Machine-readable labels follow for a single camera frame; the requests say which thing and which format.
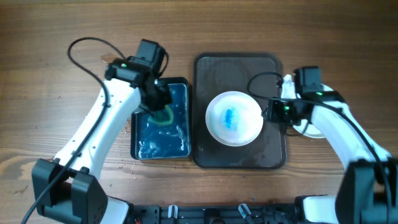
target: green sponge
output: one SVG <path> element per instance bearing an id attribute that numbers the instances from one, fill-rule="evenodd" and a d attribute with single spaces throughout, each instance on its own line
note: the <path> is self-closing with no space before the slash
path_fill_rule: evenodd
<path id="1" fill-rule="evenodd" d="M 159 126 L 166 126 L 172 124 L 174 121 L 174 113 L 169 105 L 166 105 L 164 109 L 153 112 L 153 116 L 148 117 L 148 122 L 157 124 Z"/>

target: wood grain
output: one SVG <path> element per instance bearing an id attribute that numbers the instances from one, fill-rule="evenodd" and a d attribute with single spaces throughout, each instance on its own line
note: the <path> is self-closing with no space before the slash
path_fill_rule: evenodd
<path id="1" fill-rule="evenodd" d="M 21 221 L 34 201 L 35 161 L 65 145 L 100 90 L 66 56 L 83 36 L 106 39 L 126 55 L 141 38 L 160 42 L 170 54 L 165 76 L 190 82 L 202 52 L 273 52 L 284 73 L 319 65 L 363 128 L 398 156 L 397 1 L 11 2 L 0 5 L 0 223 Z M 110 52 L 87 41 L 73 56 L 102 76 L 100 57 Z M 289 161 L 272 172 L 134 161 L 129 140 L 121 130 L 100 182 L 107 194 L 135 204 L 291 202 L 337 193 L 343 175 L 326 140 L 289 138 Z M 30 221 L 53 223 L 36 213 Z"/>

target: wooden table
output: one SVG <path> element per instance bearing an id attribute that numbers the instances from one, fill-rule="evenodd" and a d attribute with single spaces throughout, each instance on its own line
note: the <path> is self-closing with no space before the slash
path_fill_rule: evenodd
<path id="1" fill-rule="evenodd" d="M 142 38 L 157 41 L 170 54 L 165 77 L 190 82 L 202 52 L 273 52 L 284 73 L 319 65 L 323 82 L 398 156 L 397 2 L 24 2 L 0 6 L 0 223 L 21 221 L 34 201 L 32 166 L 67 143 L 98 95 L 98 84 L 65 53 L 84 36 L 106 39 L 126 55 Z M 110 52 L 87 41 L 73 56 L 103 76 L 100 56 Z M 292 202 L 298 195 L 336 194 L 343 176 L 324 139 L 289 138 L 289 161 L 277 171 L 202 170 L 191 161 L 135 161 L 130 128 L 113 144 L 100 182 L 108 195 L 137 205 Z M 36 212 L 30 221 L 53 222 Z"/>

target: tabletop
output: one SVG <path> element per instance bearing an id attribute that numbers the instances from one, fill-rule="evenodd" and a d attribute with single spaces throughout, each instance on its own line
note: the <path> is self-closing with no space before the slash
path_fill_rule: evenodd
<path id="1" fill-rule="evenodd" d="M 159 42 L 170 54 L 164 76 L 190 83 L 202 52 L 272 52 L 283 74 L 318 65 L 368 134 L 398 156 L 397 1 L 27 2 L 0 3 L 0 223 L 22 220 L 34 201 L 36 160 L 61 150 L 100 91 L 66 56 L 84 36 L 126 55 L 143 38 Z M 101 56 L 110 52 L 86 41 L 72 54 L 103 77 Z M 336 194 L 344 174 L 325 139 L 288 138 L 289 158 L 279 170 L 203 170 L 192 161 L 135 161 L 130 130 L 126 123 L 120 131 L 99 182 L 136 205 L 293 202 Z M 53 223 L 36 212 L 30 222 Z"/>

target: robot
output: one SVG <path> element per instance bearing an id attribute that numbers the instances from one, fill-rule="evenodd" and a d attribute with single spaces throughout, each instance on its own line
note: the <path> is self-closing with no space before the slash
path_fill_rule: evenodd
<path id="1" fill-rule="evenodd" d="M 82 40 L 101 41 L 121 58 L 106 67 L 105 81 L 74 61 L 71 48 Z M 299 196 L 294 203 L 238 207 L 139 206 L 105 194 L 98 179 L 105 157 L 133 112 L 158 111 L 171 103 L 162 75 L 165 49 L 141 40 L 136 55 L 126 58 L 110 43 L 84 37 L 69 49 L 70 60 L 102 86 L 95 104 L 78 131 L 52 162 L 39 159 L 32 169 L 36 201 L 23 223 L 37 209 L 39 215 L 62 223 L 398 223 L 398 161 L 366 134 L 337 91 L 323 91 L 318 67 L 294 70 L 294 83 L 279 83 L 290 98 L 259 96 L 268 100 L 264 119 L 284 125 L 307 119 L 331 144 L 344 168 L 345 177 L 336 196 Z M 264 72 L 263 75 L 276 75 Z M 374 192 L 375 181 L 385 191 Z M 188 220 L 191 214 L 195 219 Z"/>

